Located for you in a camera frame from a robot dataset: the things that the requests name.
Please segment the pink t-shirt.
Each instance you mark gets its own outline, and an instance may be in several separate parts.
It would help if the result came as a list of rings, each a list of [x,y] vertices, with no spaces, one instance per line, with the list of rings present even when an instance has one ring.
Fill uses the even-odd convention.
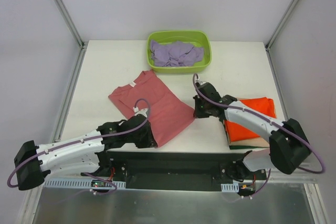
[[[135,87],[129,84],[117,87],[108,98],[127,119],[134,115],[135,102],[146,99],[151,108],[149,121],[152,133],[159,147],[194,121],[194,109],[177,98],[154,71],[142,71],[133,82]]]

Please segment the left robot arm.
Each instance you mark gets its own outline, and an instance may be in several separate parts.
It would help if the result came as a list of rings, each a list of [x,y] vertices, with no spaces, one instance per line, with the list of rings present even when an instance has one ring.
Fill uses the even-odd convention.
[[[14,158],[14,176],[19,190],[40,186],[47,178],[84,173],[106,176],[111,170],[107,151],[132,143],[136,148],[156,148],[146,116],[106,122],[77,138],[52,144],[25,142]]]

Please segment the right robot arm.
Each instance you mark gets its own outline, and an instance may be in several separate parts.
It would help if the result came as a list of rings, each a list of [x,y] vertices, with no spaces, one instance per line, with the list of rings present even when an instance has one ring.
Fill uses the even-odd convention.
[[[241,159],[231,162],[225,169],[230,179],[242,182],[256,171],[273,168],[290,175],[312,153],[298,121],[281,121],[252,109],[233,96],[222,97],[209,82],[195,81],[193,85],[196,91],[193,98],[195,118],[218,118],[229,140],[233,139],[233,133],[228,126],[236,124],[267,143],[267,146],[247,151]]]

